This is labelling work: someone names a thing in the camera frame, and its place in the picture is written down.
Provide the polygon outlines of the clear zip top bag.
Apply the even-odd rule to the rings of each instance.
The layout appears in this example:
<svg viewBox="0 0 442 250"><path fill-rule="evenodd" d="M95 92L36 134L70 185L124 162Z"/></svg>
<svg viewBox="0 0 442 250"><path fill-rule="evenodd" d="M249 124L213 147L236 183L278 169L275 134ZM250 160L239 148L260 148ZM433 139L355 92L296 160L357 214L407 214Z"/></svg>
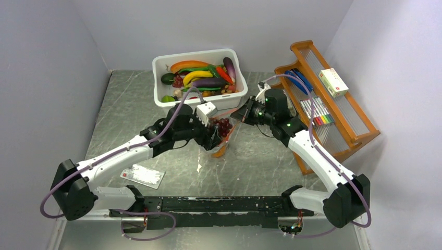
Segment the clear zip top bag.
<svg viewBox="0 0 442 250"><path fill-rule="evenodd" d="M238 108L233 108L210 118L210 125L217 129L216 135L221 139L220 143L210 151L211 157L221 158L225 155L230 136L238 125L238 120L231 117L237 110Z"/></svg>

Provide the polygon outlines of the toy dark grapes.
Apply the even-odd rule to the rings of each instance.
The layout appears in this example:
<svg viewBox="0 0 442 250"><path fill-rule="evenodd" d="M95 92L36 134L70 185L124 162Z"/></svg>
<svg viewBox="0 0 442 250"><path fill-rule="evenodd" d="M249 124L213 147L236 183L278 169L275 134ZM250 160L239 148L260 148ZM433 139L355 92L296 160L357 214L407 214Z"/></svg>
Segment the toy dark grapes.
<svg viewBox="0 0 442 250"><path fill-rule="evenodd" d="M211 120L212 126L219 126L219 136L221 138L226 138L227 135L230 134L233 125L230 122L229 118L220 118L220 119L212 119Z"/></svg>

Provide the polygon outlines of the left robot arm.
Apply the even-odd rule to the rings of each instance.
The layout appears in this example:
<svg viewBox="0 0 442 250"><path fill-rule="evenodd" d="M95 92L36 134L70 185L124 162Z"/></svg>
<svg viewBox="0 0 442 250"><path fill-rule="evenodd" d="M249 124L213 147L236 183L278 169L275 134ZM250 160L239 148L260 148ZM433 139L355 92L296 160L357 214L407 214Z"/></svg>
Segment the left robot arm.
<svg viewBox="0 0 442 250"><path fill-rule="evenodd" d="M127 143L98 157L74 163L67 159L57 168L50 195L62 216L77 220L92 210L124 210L136 217L144 210L141 193L133 187L103 187L113 174L174 149L175 143L194 140L206 151L221 143L215 128L209 125L217 113L211 102L175 105L167 115L142 130Z"/></svg>

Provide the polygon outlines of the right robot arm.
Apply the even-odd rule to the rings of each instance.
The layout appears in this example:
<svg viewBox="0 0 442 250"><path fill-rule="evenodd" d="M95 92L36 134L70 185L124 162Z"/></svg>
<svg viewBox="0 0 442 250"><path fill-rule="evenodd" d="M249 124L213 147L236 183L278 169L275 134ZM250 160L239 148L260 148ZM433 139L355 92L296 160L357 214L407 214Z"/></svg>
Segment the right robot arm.
<svg viewBox="0 0 442 250"><path fill-rule="evenodd" d="M266 125L275 139L300 156L326 187L325 192L294 186L283 193L282 211L293 216L299 210L324 214L336 228L355 223L366 214L371 224L370 181L345 168L311 134L308 127L288 108L287 97L281 89L262 92L263 97L251 96L231 117L251 126Z"/></svg>

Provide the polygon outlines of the toy pineapple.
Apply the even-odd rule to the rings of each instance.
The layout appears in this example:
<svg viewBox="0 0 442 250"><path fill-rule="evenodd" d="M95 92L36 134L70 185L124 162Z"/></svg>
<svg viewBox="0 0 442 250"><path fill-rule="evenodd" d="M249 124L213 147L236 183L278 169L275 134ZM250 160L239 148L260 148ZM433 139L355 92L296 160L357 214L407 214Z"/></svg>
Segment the toy pineapple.
<svg viewBox="0 0 442 250"><path fill-rule="evenodd" d="M213 158L223 157L226 153L227 148L228 148L228 142L220 144L219 146L217 146L213 149L213 152L211 153L211 157L213 157Z"/></svg>

